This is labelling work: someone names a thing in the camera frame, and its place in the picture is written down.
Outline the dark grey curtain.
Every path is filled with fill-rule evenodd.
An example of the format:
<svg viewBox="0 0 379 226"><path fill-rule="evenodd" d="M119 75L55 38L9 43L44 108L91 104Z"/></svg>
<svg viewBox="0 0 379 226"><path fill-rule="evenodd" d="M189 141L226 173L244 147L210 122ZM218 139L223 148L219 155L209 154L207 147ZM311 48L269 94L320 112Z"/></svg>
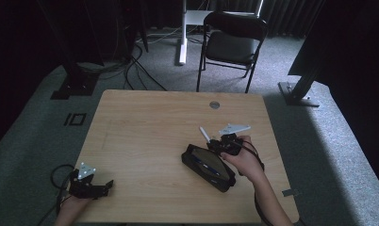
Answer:
<svg viewBox="0 0 379 226"><path fill-rule="evenodd" d="M304 38L325 0L207 0L209 10L253 13L268 24L268 35Z"/></svg>

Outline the black stand with square base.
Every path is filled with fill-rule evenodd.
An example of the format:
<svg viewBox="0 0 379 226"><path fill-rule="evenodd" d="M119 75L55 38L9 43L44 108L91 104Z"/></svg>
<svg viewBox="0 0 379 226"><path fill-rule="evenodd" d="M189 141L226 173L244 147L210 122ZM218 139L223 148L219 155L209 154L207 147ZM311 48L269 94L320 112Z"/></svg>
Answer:
<svg viewBox="0 0 379 226"><path fill-rule="evenodd" d="M66 77L58 90L51 95L52 100L68 100L71 96L92 96L96 87L99 73L84 72L68 47L63 32L57 23L57 19L51 12L48 0L36 0L43 13L50 29L55 37L55 48L58 52L59 60L63 66Z"/></svg>

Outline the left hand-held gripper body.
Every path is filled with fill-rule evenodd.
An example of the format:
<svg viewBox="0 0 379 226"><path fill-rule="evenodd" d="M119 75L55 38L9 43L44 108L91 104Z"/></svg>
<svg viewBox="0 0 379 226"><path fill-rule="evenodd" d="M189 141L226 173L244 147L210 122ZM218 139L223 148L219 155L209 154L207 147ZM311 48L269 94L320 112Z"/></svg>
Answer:
<svg viewBox="0 0 379 226"><path fill-rule="evenodd" d="M97 199L99 193L91 183L96 168L82 162L70 175L69 193L78 199Z"/></svg>

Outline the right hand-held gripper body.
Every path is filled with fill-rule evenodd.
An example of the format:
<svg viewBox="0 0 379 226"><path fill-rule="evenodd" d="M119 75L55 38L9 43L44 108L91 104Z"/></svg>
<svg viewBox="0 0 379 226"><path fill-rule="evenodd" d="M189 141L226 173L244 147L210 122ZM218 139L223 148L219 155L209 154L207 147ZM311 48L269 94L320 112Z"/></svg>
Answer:
<svg viewBox="0 0 379 226"><path fill-rule="evenodd" d="M249 130L250 128L250 125L228 123L219 131L221 135L219 151L221 153L238 155L242 148L243 140L237 137L237 133Z"/></svg>

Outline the person's right hand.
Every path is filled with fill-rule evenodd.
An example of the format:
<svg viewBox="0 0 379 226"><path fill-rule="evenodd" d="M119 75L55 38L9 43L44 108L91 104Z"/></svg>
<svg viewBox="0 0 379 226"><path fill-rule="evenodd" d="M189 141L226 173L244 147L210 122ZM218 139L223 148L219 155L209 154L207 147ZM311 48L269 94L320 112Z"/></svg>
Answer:
<svg viewBox="0 0 379 226"><path fill-rule="evenodd" d="M242 147L237 155L221 153L221 157L233 165L238 172L252 183L261 183L265 177L264 170L256 157L256 149L249 136L240 136Z"/></svg>

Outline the black pencil case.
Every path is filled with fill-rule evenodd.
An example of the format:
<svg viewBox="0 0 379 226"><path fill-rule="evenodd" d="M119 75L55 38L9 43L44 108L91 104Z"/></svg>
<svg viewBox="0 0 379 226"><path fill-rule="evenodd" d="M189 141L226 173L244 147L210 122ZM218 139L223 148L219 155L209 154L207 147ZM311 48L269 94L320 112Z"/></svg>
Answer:
<svg viewBox="0 0 379 226"><path fill-rule="evenodd" d="M210 150L190 144L181 154L181 160L221 192L226 192L236 184L236 173Z"/></svg>

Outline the black stand with metal base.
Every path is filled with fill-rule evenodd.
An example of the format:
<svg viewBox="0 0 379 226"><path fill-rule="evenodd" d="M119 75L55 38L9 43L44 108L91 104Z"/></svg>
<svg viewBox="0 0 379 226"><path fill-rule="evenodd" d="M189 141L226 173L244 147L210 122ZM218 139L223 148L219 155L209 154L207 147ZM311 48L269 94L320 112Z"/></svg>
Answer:
<svg viewBox="0 0 379 226"><path fill-rule="evenodd" d="M321 70L320 65L307 66L302 69L292 65L289 75L300 75L297 83L279 82L278 87L287 105L319 107L320 103L312 98L308 92Z"/></svg>

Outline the person's left hand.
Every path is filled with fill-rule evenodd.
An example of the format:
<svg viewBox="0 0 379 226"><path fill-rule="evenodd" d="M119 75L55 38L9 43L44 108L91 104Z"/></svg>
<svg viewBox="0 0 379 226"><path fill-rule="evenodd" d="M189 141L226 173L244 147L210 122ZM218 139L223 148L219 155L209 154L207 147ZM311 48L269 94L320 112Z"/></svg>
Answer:
<svg viewBox="0 0 379 226"><path fill-rule="evenodd" d="M91 199L79 199L75 196L67 198L60 207L61 214L79 215L91 203Z"/></svg>

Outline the black folding chair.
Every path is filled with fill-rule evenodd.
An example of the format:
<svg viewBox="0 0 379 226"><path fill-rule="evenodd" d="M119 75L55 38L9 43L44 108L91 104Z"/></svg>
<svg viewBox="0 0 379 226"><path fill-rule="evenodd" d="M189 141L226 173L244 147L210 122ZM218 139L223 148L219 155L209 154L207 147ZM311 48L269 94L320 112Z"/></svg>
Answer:
<svg viewBox="0 0 379 226"><path fill-rule="evenodd" d="M203 27L196 90L200 90L202 71L210 64L245 71L248 92L268 34L267 22L255 15L213 11L204 18Z"/></svg>

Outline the white pen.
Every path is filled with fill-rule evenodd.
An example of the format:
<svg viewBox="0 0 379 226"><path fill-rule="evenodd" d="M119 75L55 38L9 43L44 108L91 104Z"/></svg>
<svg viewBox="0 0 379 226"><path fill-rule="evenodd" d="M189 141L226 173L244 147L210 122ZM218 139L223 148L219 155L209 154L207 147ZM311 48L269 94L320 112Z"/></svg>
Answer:
<svg viewBox="0 0 379 226"><path fill-rule="evenodd" d="M210 137L208 136L206 130L202 126L199 126L199 130L200 130L201 134L204 136L206 143L209 143Z"/></svg>

